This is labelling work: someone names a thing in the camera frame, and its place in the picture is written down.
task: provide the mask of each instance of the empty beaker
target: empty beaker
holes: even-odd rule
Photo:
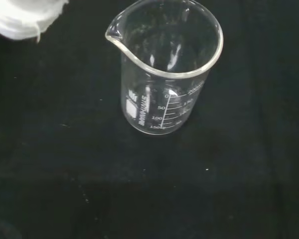
[[[128,122],[148,134],[180,128],[222,51],[216,18],[193,0],[140,0],[115,17],[105,36],[122,51]]]

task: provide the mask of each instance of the white label area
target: white label area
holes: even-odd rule
[[[126,112],[132,117],[132,118],[136,118],[137,115],[137,109],[136,106],[133,105],[133,103],[129,100],[126,99]]]

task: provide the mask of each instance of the white object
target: white object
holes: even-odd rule
[[[13,40],[37,37],[62,13],[68,0],[0,0],[0,34]]]

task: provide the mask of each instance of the black fabric surface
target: black fabric surface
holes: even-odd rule
[[[0,239],[299,239],[299,1],[200,2],[223,53],[166,136],[120,109],[104,33],[132,0],[0,36]]]

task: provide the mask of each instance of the measurement markings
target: measurement markings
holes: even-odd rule
[[[164,115],[163,115],[163,119],[161,120],[160,128],[163,127],[164,119],[165,119],[165,116],[166,116],[166,111],[167,111],[167,108],[168,108],[168,103],[170,101],[170,96],[171,95],[169,95],[168,100],[167,100],[167,104],[166,104],[166,107],[165,107],[165,112],[164,112]]]
[[[183,106],[179,106],[179,107],[175,107],[175,108],[169,108],[169,109],[167,109],[167,110],[174,110],[174,109],[178,109],[178,108],[180,108],[180,107],[183,107]]]
[[[165,120],[172,120],[172,119],[175,119],[175,118],[178,118],[179,116],[176,116],[176,117],[173,117],[173,118],[168,118],[168,119],[165,119]]]
[[[187,96],[187,94],[182,95],[182,96],[173,96],[173,97],[171,97],[171,98],[177,98],[177,97],[183,97],[183,96]]]

